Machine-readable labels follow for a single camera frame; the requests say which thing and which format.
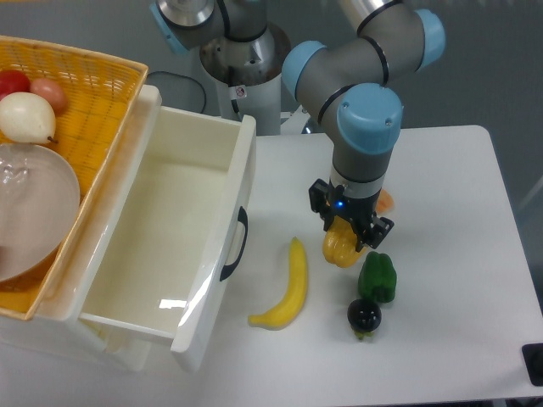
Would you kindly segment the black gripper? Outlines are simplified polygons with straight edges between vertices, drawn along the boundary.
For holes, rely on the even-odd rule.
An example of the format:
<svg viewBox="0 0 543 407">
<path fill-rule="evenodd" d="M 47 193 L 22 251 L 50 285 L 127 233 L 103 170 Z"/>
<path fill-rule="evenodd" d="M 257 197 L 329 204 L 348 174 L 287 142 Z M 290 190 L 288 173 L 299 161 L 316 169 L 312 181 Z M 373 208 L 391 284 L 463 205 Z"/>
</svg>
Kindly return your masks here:
<svg viewBox="0 0 543 407">
<path fill-rule="evenodd" d="M 374 215 L 380 190 L 365 198 L 352 198 L 345 194 L 343 185 L 335 186 L 317 179 L 309 188 L 311 210 L 319 214 L 323 230 L 328 231 L 336 217 L 352 226 L 356 234 L 355 250 L 377 248 L 395 226 L 386 218 Z"/>
</svg>

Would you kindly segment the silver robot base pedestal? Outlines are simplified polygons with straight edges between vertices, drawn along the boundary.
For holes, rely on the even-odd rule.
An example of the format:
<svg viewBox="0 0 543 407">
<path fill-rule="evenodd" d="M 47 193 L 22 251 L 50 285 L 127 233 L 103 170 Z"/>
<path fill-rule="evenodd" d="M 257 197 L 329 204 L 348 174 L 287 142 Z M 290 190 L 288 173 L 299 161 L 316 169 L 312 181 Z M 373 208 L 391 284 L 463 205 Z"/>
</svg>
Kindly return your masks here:
<svg viewBox="0 0 543 407">
<path fill-rule="evenodd" d="M 291 50 L 286 33 L 268 23 L 251 42 L 225 37 L 203 45 L 200 62 L 216 86 L 221 117 L 256 120 L 258 136 L 280 133 L 283 62 Z"/>
</svg>

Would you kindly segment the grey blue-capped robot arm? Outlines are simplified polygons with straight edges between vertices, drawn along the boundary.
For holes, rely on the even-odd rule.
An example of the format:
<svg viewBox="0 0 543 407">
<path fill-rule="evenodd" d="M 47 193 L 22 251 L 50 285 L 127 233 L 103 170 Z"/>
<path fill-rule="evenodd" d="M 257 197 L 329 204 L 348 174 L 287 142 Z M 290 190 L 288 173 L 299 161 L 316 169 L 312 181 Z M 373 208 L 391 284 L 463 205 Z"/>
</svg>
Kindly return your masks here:
<svg viewBox="0 0 543 407">
<path fill-rule="evenodd" d="M 403 116 L 389 82 L 438 60 L 445 29 L 402 1 L 340 6 L 356 37 L 335 49 L 291 46 L 263 1 L 155 1 L 150 10 L 172 51 L 199 51 L 223 118 L 251 116 L 261 135 L 275 135 L 282 90 L 306 109 L 333 143 L 331 174 L 310 188 L 311 209 L 325 228 L 345 220 L 356 249 L 376 248 L 393 227 L 377 201 Z"/>
</svg>

